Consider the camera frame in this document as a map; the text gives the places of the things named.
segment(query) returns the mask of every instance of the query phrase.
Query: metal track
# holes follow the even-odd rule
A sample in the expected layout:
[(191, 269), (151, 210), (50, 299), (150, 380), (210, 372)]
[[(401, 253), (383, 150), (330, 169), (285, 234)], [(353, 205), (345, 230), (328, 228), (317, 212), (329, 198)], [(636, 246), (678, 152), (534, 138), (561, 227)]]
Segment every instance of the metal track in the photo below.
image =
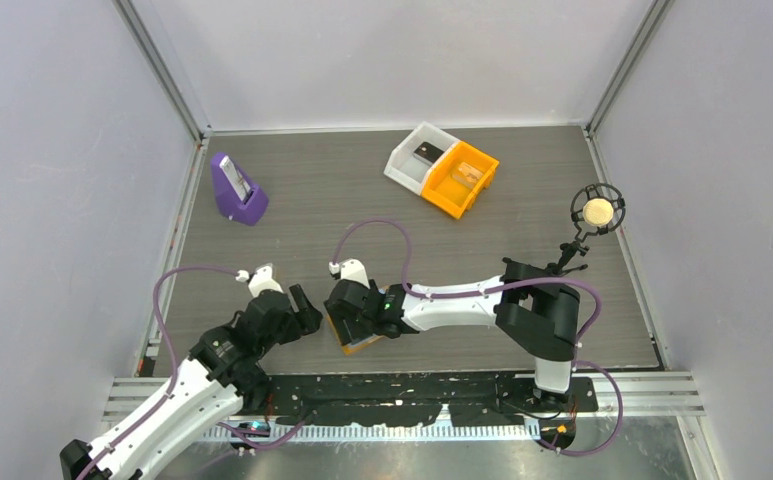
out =
[[(195, 151), (191, 166), (189, 167), (189, 174), (183, 186), (183, 194), (181, 195), (180, 208), (177, 212), (177, 221), (174, 225), (174, 231), (171, 234), (171, 241), (168, 244), (168, 254), (165, 256), (160, 275), (180, 264), (180, 256), (183, 254), (183, 247), (186, 243), (186, 232), (189, 229), (189, 221), (192, 218), (192, 208), (194, 207), (195, 197), (197, 196), (198, 182), (200, 181), (201, 173), (203, 172), (203, 164), (208, 144), (209, 140), (203, 140), (200, 143), (200, 146)], [(166, 319), (168, 316), (168, 306), (171, 303), (171, 295), (174, 292), (174, 283), (176, 280), (176, 276), (169, 279), (160, 289), (159, 304), (163, 319)], [(156, 319), (153, 318), (153, 313), (148, 315), (147, 321), (148, 330), (146, 333), (146, 341), (144, 342), (144, 348), (139, 358), (142, 359), (148, 357), (155, 359), (159, 355), (161, 334), (159, 332), (159, 326), (156, 324)]]
[[(586, 145), (589, 148), (589, 155), (592, 157), (592, 163), (595, 165), (595, 172), (598, 174), (598, 181), (612, 184), (613, 181), (610, 178), (609, 172), (607, 171), (607, 164), (604, 162), (604, 157), (602, 156), (601, 150), (598, 147), (598, 139), (590, 136), (589, 132), (585, 128), (583, 129), (583, 138), (586, 140)], [(646, 294), (642, 277), (638, 273), (638, 264), (631, 251), (630, 241), (628, 240), (627, 231), (624, 225), (621, 225), (616, 231), (616, 239), (619, 241), (619, 247), (622, 251), (622, 258), (624, 259), (625, 266), (627, 267), (628, 274), (630, 275), (630, 281), (633, 285), (633, 293), (636, 295), (636, 301), (639, 303), (639, 308), (642, 311), (642, 318), (645, 320), (645, 328), (648, 329), (648, 335), (651, 337), (651, 342), (657, 349), (657, 361), (660, 362), (661, 365), (665, 365), (671, 368), (671, 351), (669, 351), (668, 346), (663, 343), (665, 334), (663, 333), (659, 319), (655, 319), (654, 312), (651, 311), (651, 306), (648, 299), (649, 296)]]
[[(598, 400), (598, 411), (594, 413), (578, 413), (579, 417), (613, 417), (618, 412), (616, 395), (612, 385), (601, 374), (585, 373), (576, 376), (590, 377), (595, 386)], [(689, 372), (624, 372), (613, 375), (622, 391), (624, 415), (626, 417), (643, 416), (702, 416), (704, 407), (698, 396), (698, 390)], [(145, 399), (157, 390), (166, 378), (117, 378), (109, 395), (109, 401), (103, 415), (104, 429), (123, 419), (135, 410)], [(262, 420), (262, 417), (234, 416), (231, 422)], [(276, 429), (282, 432), (282, 426)], [(522, 438), (530, 437), (531, 432), (512, 431), (509, 427), (478, 428), (452, 427), (450, 413), (443, 408), (436, 422), (424, 428), (386, 428), (360, 427), (350, 425), (345, 427), (306, 427), (311, 437), (330, 440), (319, 441), (387, 441), (388, 439), (406, 440), (424, 439), (439, 440), (501, 440), (512, 438), (513, 435)], [(208, 438), (216, 435), (208, 433)]]
[[(292, 427), (276, 425), (272, 422), (271, 436), (264, 439), (254, 438), (254, 442), (272, 442), (285, 435)], [(524, 425), (496, 427), (454, 427), (450, 420), (436, 420), (426, 427), (384, 426), (346, 427), (306, 426), (292, 437), (292, 443), (338, 443), (338, 442), (447, 442), (447, 441), (485, 441), (485, 440), (538, 440), (539, 422), (526, 419)], [(230, 443), (233, 437), (229, 431), (214, 427), (201, 439), (202, 442)]]
[(189, 110), (186, 100), (180, 93), (180, 89), (177, 87), (177, 83), (174, 81), (174, 77), (171, 75), (171, 71), (168, 69), (165, 60), (163, 60), (162, 55), (159, 53), (159, 49), (151, 38), (147, 27), (139, 16), (139, 13), (136, 11), (133, 1), (112, 0), (112, 3), (115, 5), (115, 8), (118, 9), (118, 12), (124, 19), (124, 23), (127, 25), (127, 28), (130, 29), (130, 33), (133, 34), (136, 44), (142, 50), (148, 63), (150, 63), (153, 73), (156, 75), (156, 78), (159, 79), (162, 89), (165, 91), (168, 99), (171, 100), (172, 105), (175, 110), (177, 110), (177, 114), (180, 116), (180, 119), (183, 120), (186, 129), (189, 130), (192, 138), (196, 141), (200, 141), (203, 138), (202, 130), (197, 124), (194, 115), (192, 115), (191, 110)]
[(727, 478), (721, 474), (716, 456), (713, 454), (708, 438), (707, 417), (678, 417), (678, 428), (683, 438), (689, 461), (695, 472), (695, 478), (718, 479)]
[(607, 86), (607, 90), (604, 91), (604, 95), (601, 96), (601, 100), (598, 102), (598, 107), (595, 109), (595, 113), (592, 114), (592, 118), (586, 125), (586, 131), (590, 136), (594, 135), (607, 116), (607, 111), (613, 105), (616, 97), (624, 86), (628, 75), (633, 70), (642, 52), (648, 46), (654, 32), (657, 31), (657, 27), (660, 26), (660, 21), (666, 15), (668, 8), (671, 6), (674, 0), (654, 0), (651, 3), (651, 7), (645, 14), (645, 18), (639, 25), (639, 29), (636, 31), (636, 35), (633, 37), (630, 47), (628, 47), (622, 62), (619, 64), (616, 72), (613, 74), (610, 84)]

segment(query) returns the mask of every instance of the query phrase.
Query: metal frame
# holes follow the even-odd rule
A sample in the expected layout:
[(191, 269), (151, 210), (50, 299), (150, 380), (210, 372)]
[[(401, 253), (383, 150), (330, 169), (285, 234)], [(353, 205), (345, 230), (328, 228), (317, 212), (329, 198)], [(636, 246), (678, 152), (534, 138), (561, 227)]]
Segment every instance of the metal frame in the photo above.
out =
[[(598, 401), (598, 411), (594, 413), (579, 413), (579, 417), (613, 417), (618, 412), (615, 391), (610, 382), (600, 373), (576, 373), (576, 376), (592, 379), (595, 388), (595, 398)], [(516, 375), (516, 378), (532, 378), (533, 373)], [(689, 372), (617, 372), (613, 374), (622, 391), (624, 415), (626, 417), (700, 417), (705, 415), (704, 406), (698, 396), (692, 374)], [(108, 429), (133, 412), (150, 395), (156, 392), (168, 379), (157, 377), (116, 378), (112, 391), (104, 408), (103, 423)], [(262, 420), (262, 416), (230, 417), (231, 422), (246, 422)], [(440, 422), (450, 422), (450, 414), (443, 409), (437, 418)], [(310, 439), (327, 435), (332, 439), (354, 439), (354, 441), (379, 441), (381, 435), (360, 437), (358, 426), (325, 427), (322, 430), (312, 428), (316, 432)], [(500, 439), (502, 431), (487, 428), (482, 432), (472, 432), (473, 439)], [(209, 432), (205, 436), (209, 441), (217, 440), (218, 432)]]
[[(189, 221), (192, 218), (192, 208), (195, 204), (195, 197), (197, 196), (198, 183), (200, 182), (201, 173), (203, 172), (203, 163), (206, 158), (206, 149), (209, 144), (209, 139), (201, 141), (200, 147), (195, 150), (195, 154), (192, 157), (191, 165), (189, 166), (189, 175), (186, 178), (186, 183), (183, 185), (183, 192), (180, 196), (180, 208), (177, 212), (177, 221), (174, 225), (174, 230), (171, 233), (171, 241), (168, 244), (168, 253), (165, 256), (165, 260), (162, 265), (162, 272), (171, 270), (180, 264), (180, 256), (183, 254), (183, 246), (186, 243), (186, 232), (189, 229)], [(174, 283), (177, 281), (177, 277), (169, 279), (163, 284), (160, 289), (160, 310), (162, 311), (163, 321), (168, 316), (168, 307), (171, 304), (171, 295), (174, 292)], [(156, 358), (159, 354), (159, 344), (161, 335), (159, 332), (159, 325), (153, 318), (153, 312), (151, 311), (148, 317), (148, 329), (142, 340), (142, 348), (139, 352), (139, 364), (136, 367), (136, 375), (142, 369), (142, 363), (146, 358)]]
[[(437, 128), (445, 130), (461, 130), (472, 128), (542, 128), (542, 127), (583, 127), (583, 122), (542, 122), (542, 123), (524, 123), (524, 122), (503, 122), (494, 125), (489, 124), (447, 124), (437, 123)], [(418, 127), (418, 124), (405, 125), (386, 125), (374, 127), (307, 127), (307, 128), (283, 128), (274, 130), (213, 130), (212, 136), (218, 137), (240, 137), (250, 135), (286, 135), (296, 133), (355, 133), (355, 132), (394, 132), (394, 131), (412, 131)]]
[(112, 0), (112, 3), (118, 9), (118, 12), (121, 13), (124, 23), (136, 39), (136, 44), (150, 63), (151, 69), (156, 78), (159, 79), (168, 99), (174, 105), (174, 109), (177, 110), (180, 119), (183, 120), (186, 129), (189, 130), (189, 133), (196, 141), (202, 140), (204, 138), (204, 130), (198, 125), (195, 116), (186, 104), (186, 100), (183, 98), (177, 83), (174, 81), (174, 77), (171, 75), (171, 70), (165, 64), (159, 49), (151, 38), (139, 13), (136, 11), (133, 0)]
[(657, 27), (659, 27), (660, 22), (673, 1), (674, 0), (654, 0), (651, 3), (648, 13), (645, 14), (645, 19), (639, 25), (639, 29), (633, 37), (633, 42), (630, 47), (628, 47), (622, 62), (616, 69), (616, 73), (613, 74), (610, 85), (607, 87), (607, 90), (604, 91), (604, 95), (601, 96), (601, 100), (598, 102), (595, 113), (592, 114), (592, 118), (589, 120), (589, 123), (586, 124), (585, 130), (589, 137), (593, 136), (595, 131), (598, 130), (598, 127), (601, 126), (601, 122), (603, 122), (604, 118), (607, 116), (607, 111), (613, 105), (625, 80), (627, 80), (628, 75), (634, 65), (636, 65), (642, 52), (645, 51), (648, 42), (651, 40)]
[[(595, 171), (598, 174), (598, 181), (612, 184), (612, 179), (609, 178), (607, 173), (607, 166), (604, 163), (604, 158), (601, 156), (598, 145), (589, 135), (586, 128), (583, 129), (583, 137), (586, 140), (587, 146), (589, 147), (589, 154), (592, 156), (592, 163), (595, 164)], [(630, 273), (630, 281), (633, 284), (633, 292), (636, 295), (636, 300), (639, 302), (639, 307), (642, 310), (642, 318), (645, 320), (645, 327), (648, 329), (648, 334), (650, 335), (651, 341), (654, 343), (657, 350), (658, 359), (661, 359), (666, 367), (671, 368), (671, 351), (669, 350), (669, 347), (663, 342), (665, 334), (663, 333), (663, 329), (659, 320), (655, 321), (654, 314), (651, 311), (648, 295), (638, 273), (639, 265), (634, 255), (631, 253), (630, 244), (628, 242), (627, 232), (624, 225), (619, 227), (618, 231), (616, 232), (616, 238), (618, 239), (619, 247), (621, 247), (622, 250), (622, 258), (624, 258), (628, 273)]]
[[(197, 185), (200, 179), (202, 164), (206, 155), (206, 149), (209, 137), (213, 135), (232, 135), (232, 134), (274, 134), (291, 133), (289, 131), (267, 131), (267, 132), (213, 132), (209, 125), (202, 128), (196, 121), (195, 115), (189, 109), (186, 100), (183, 97), (181, 89), (171, 74), (170, 68), (160, 54), (157, 45), (151, 38), (145, 23), (140, 18), (137, 9), (134, 6), (134, 0), (112, 0), (128, 25), (131, 33), (134, 35), (137, 44), (151, 65), (155, 75), (160, 81), (163, 90), (168, 95), (178, 115), (181, 117), (184, 125), (195, 138), (200, 141), (200, 147), (196, 149), (192, 160), (189, 177), (184, 185), (182, 202), (180, 205), (176, 225), (172, 234), (168, 254), (165, 259), (164, 268), (170, 269), (179, 264), (182, 254), (183, 244), (186, 232), (189, 226), (192, 206), (197, 193)], [(639, 29), (628, 48), (623, 60), (619, 64), (613, 75), (606, 91), (590, 118), (589, 122), (582, 126), (584, 138), (590, 150), (593, 162), (595, 164), (598, 178), (602, 182), (609, 182), (607, 168), (603, 160), (600, 148), (597, 143), (597, 131), (607, 116), (613, 102), (624, 86), (625, 81), (630, 75), (633, 67), (643, 54), (648, 43), (653, 37), (654, 32), (664, 18), (668, 8), (673, 0), (654, 0), (646, 14), (645, 19), (639, 26)], [(358, 129), (305, 129), (301, 132), (312, 131), (370, 131), (383, 130), (383, 128), (358, 128)], [(636, 257), (632, 255), (628, 239), (622, 227), (617, 237), (622, 249), (625, 264), (631, 275), (634, 286), (634, 292), (643, 312), (646, 327), (654, 342), (658, 353), (658, 358), (662, 357), (665, 365), (671, 367), (671, 356), (668, 347), (663, 343), (665, 336), (662, 334), (659, 319), (655, 319), (649, 307), (648, 294), (643, 287), (638, 271)], [(161, 305), (163, 315), (167, 314), (170, 304), (171, 294), (173, 292), (174, 279), (166, 283), (162, 289)], [(156, 323), (150, 317), (149, 327), (145, 341), (143, 342), (141, 358), (156, 357), (159, 350), (159, 329)], [(616, 412), (614, 392), (600, 374), (586, 374), (590, 376), (595, 385), (596, 398), (599, 402), (599, 412), (593, 414), (582, 414), (591, 416), (614, 416)], [(640, 371), (640, 372), (616, 372), (614, 377), (619, 382), (625, 401), (626, 416), (674, 416), (678, 421), (687, 453), (692, 462), (695, 474), (698, 478), (721, 478), (718, 464), (710, 444), (709, 423), (704, 412), (703, 403), (698, 396), (697, 388), (689, 372), (669, 372), (669, 371)], [(101, 424), (102, 431), (108, 430), (115, 422), (125, 417), (129, 412), (135, 409), (148, 395), (165, 381), (163, 378), (116, 378), (113, 383), (112, 392), (106, 405), (106, 410)], [(449, 422), (447, 410), (443, 410), (442, 418), (439, 423)], [(247, 417), (231, 417), (231, 421), (254, 420)], [(442, 432), (450, 432), (449, 436), (461, 436), (456, 430), (448, 430), (444, 423), (434, 424), (434, 429), (440, 429)], [(359, 427), (313, 427), (311, 428), (304, 441), (323, 441), (336, 439), (353, 438), (354, 441), (367, 441), (359, 436), (359, 432), (350, 432), (347, 428)], [(383, 441), (386, 437), (394, 434), (394, 429), (384, 429), (384, 432), (372, 434), (368, 441)], [(473, 440), (500, 440), (510, 437), (524, 436), (530, 432), (525, 431), (498, 431), (499, 429), (489, 428), (485, 430), (469, 432)], [(212, 429), (204, 436), (204, 441), (229, 441), (226, 431), (216, 431)]]

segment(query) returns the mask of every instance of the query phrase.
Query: gray floor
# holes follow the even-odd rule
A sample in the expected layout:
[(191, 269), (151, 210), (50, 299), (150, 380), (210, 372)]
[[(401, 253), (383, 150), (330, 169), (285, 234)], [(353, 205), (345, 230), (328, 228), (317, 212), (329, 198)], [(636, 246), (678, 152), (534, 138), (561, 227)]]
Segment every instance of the gray floor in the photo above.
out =
[[(214, 137), (207, 162), (215, 152), (226, 152), (265, 188), (271, 203), (254, 227), (228, 221), (215, 207), (205, 167), (180, 263), (252, 269), (273, 262), (282, 284), (301, 283), (310, 300), (323, 309), (334, 285), (327, 262), (336, 242), (349, 225), (374, 216), (398, 220), (409, 229), (414, 244), (410, 281), (417, 283), (485, 279), (503, 272), (503, 256), (543, 266), (555, 260), (558, 245), (574, 234), (568, 219), (571, 197), (597, 181), (580, 129), (451, 133), (501, 162), (492, 185), (460, 220), (383, 175), (389, 153), (407, 132)], [(605, 309), (584, 338), (581, 358), (608, 367), (656, 365), (617, 239), (593, 238), (589, 245), (590, 268), (574, 275), (599, 289)], [(396, 283), (403, 239), (391, 227), (367, 226), (351, 237), (342, 256), (362, 260), (378, 284)], [(593, 308), (586, 297), (581, 322)], [(228, 321), (248, 300), (247, 289), (229, 277), (180, 275), (167, 321), (178, 356), (201, 332)], [(165, 352), (159, 360), (156, 375), (168, 375)], [(269, 373), (408, 372), (531, 369), (534, 362), (502, 332), (485, 327), (442, 328), (384, 339), (348, 357), (329, 328), (323, 328), (275, 348), (262, 366)]]
[[(573, 450), (594, 448), (607, 438), (615, 419), (577, 419)], [(674, 417), (625, 418), (624, 429), (607, 450), (584, 458), (542, 451), (532, 442), (290, 443), (251, 457), (227, 458), (188, 475), (230, 450), (224, 444), (194, 444), (171, 462), (166, 478), (216, 480), (419, 479), (694, 479)]]

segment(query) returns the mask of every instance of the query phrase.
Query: wood grain floor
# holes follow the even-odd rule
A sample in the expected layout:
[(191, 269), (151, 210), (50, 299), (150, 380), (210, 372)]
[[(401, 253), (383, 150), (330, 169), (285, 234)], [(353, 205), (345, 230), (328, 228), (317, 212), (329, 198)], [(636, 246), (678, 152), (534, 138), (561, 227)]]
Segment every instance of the wood grain floor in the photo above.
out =
[[(571, 197), (597, 181), (577, 127), (451, 131), (501, 165), (472, 210), (454, 220), (383, 175), (403, 131), (217, 136), (207, 162), (226, 152), (268, 193), (268, 211), (254, 227), (223, 218), (215, 207), (208, 163), (201, 175), (181, 265), (209, 263), (251, 270), (272, 262), (284, 285), (300, 283), (320, 310), (334, 280), (327, 262), (343, 231), (374, 216), (402, 222), (414, 252), (410, 281), (456, 284), (503, 273), (501, 257), (544, 266), (574, 234)], [(593, 238), (590, 268), (574, 275), (595, 285), (604, 314), (584, 338), (581, 358), (608, 367), (657, 364), (618, 241)], [(396, 283), (404, 258), (401, 235), (371, 225), (346, 244), (343, 258), (362, 260), (378, 284)], [(581, 303), (583, 322), (593, 308)], [(168, 314), (178, 358), (206, 329), (232, 318), (250, 296), (229, 277), (180, 275)], [(168, 375), (160, 352), (156, 375)], [(325, 325), (319, 332), (276, 347), (262, 362), (269, 373), (412, 372), (531, 369), (533, 358), (497, 329), (441, 328), (383, 339), (346, 357)]]

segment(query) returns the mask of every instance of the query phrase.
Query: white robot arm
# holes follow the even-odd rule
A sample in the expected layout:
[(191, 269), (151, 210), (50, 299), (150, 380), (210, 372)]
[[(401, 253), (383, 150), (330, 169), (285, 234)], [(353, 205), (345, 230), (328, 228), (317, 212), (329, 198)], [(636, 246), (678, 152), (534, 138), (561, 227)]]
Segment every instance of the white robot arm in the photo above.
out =
[[(324, 304), (342, 345), (444, 326), (501, 328), (536, 357), (537, 397), (564, 397), (575, 357), (580, 295), (564, 285), (506, 289), (507, 283), (548, 274), (510, 259), (504, 262), (504, 275), (462, 285), (411, 285), (406, 292), (400, 284), (378, 288), (362, 262), (349, 259), (331, 265), (339, 282)], [(528, 297), (533, 299), (529, 309), (522, 306)]]
[[(270, 382), (257, 362), (274, 345), (318, 330), (322, 315), (300, 285), (289, 288), (294, 310), (270, 265), (248, 280), (253, 300), (232, 321), (201, 335), (176, 379), (172, 376), (110, 431), (89, 443), (74, 440), (62, 449), (65, 480), (77, 480), (84, 470), (83, 480), (155, 478), (217, 422), (242, 410), (265, 408)], [(116, 440), (127, 430), (126, 437)], [(89, 468), (93, 459), (97, 463)]]

